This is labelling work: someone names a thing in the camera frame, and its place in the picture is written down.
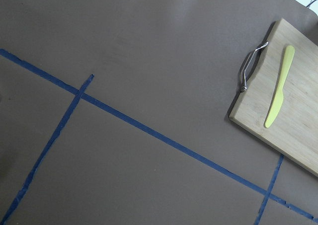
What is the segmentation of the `bamboo cutting board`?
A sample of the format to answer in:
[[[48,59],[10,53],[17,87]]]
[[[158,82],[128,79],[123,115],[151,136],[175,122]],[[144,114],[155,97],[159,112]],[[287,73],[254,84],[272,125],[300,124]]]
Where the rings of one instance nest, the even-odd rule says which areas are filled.
[[[239,94],[229,118],[305,168],[318,172],[318,47],[284,19],[275,22],[258,64]],[[287,46],[295,54],[283,84],[282,107],[268,128]]]

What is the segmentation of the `yellow plastic knife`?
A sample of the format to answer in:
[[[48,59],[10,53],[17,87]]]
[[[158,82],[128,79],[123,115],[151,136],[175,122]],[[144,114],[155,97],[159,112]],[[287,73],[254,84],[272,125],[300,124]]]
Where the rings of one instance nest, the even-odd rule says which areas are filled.
[[[295,55],[295,48],[291,45],[288,45],[284,52],[284,57],[283,57],[283,62],[282,62],[280,73],[279,73],[277,87],[273,94],[273,100],[271,102],[267,117],[264,122],[265,128],[269,128],[273,124],[273,122],[275,121],[282,107],[282,104],[284,101],[283,88],[284,88],[290,67],[292,65],[294,55]]]

